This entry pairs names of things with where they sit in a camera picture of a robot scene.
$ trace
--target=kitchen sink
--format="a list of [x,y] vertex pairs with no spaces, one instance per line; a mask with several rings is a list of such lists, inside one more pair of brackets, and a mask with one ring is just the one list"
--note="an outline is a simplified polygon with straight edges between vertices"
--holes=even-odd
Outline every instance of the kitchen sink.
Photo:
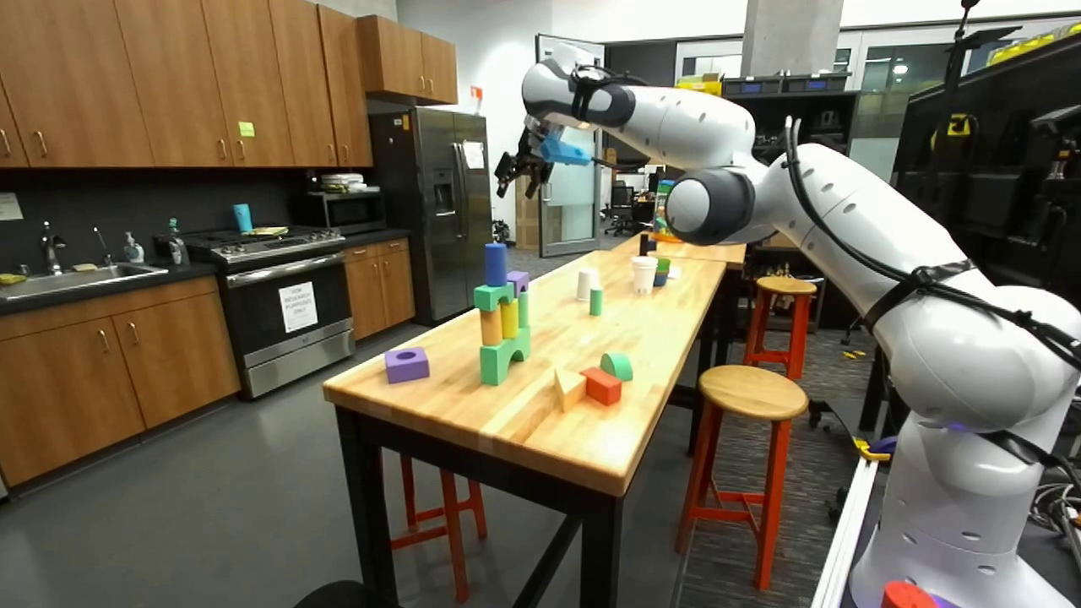
[[0,301],[72,292],[72,291],[89,291],[105,284],[145,279],[160,273],[169,273],[169,269],[149,265],[149,262],[116,262],[116,265],[92,265],[92,269],[67,269],[67,273],[32,273],[19,284],[0,286]]

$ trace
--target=block tower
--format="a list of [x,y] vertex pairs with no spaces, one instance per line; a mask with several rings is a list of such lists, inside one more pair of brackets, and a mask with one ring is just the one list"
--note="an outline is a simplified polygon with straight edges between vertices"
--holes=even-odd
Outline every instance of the block tower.
[[532,313],[528,313],[532,275],[525,269],[508,273],[508,246],[484,246],[484,284],[473,286],[481,311],[481,381],[500,386],[511,361],[532,354]]

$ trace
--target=orange bar stool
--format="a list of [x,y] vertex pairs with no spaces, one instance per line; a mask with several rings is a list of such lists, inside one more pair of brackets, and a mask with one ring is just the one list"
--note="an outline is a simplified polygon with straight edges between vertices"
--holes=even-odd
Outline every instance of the orange bar stool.
[[[797,381],[770,368],[715,363],[699,379],[702,421],[696,435],[696,454],[688,467],[677,549],[685,549],[688,531],[699,519],[739,519],[756,532],[756,592],[770,586],[775,549],[785,510],[785,463],[789,447],[789,418],[806,413],[806,395]],[[722,492],[713,481],[715,435],[722,413],[762,418],[770,431],[770,463],[762,492]]]
[[[744,361],[747,363],[779,363],[788,379],[802,381],[805,379],[805,359],[806,359],[806,332],[810,332],[810,301],[817,292],[815,279],[788,275],[788,273],[766,273],[756,275],[756,292],[753,292],[753,313],[747,324],[747,349]],[[770,311],[778,296],[789,296],[789,326],[788,326],[788,349],[766,349],[766,326],[770,326]]]
[[431,541],[431,536],[445,536],[445,542],[449,542],[449,572],[453,572],[453,599],[466,601],[469,599],[469,574],[466,574],[460,513],[473,510],[478,541],[485,541],[485,513],[484,513],[481,481],[469,480],[469,497],[460,500],[453,472],[440,470],[442,502],[430,505],[430,510],[419,510],[415,505],[411,459],[398,454],[398,463],[403,463],[403,488],[407,488],[407,532],[398,532],[393,541],[393,547],[411,547],[411,542],[422,542],[422,541]]

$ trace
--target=stove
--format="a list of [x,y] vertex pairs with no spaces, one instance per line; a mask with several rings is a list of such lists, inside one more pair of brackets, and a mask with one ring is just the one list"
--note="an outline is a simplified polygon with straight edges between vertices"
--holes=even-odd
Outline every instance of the stove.
[[344,236],[338,230],[184,232],[216,262],[246,399],[353,359]]

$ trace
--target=orange block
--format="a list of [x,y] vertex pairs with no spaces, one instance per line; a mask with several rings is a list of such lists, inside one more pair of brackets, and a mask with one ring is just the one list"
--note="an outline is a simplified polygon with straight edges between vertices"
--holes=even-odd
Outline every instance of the orange block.
[[616,373],[607,373],[605,368],[587,368],[586,373],[586,395],[594,400],[619,400],[622,399],[622,381]]

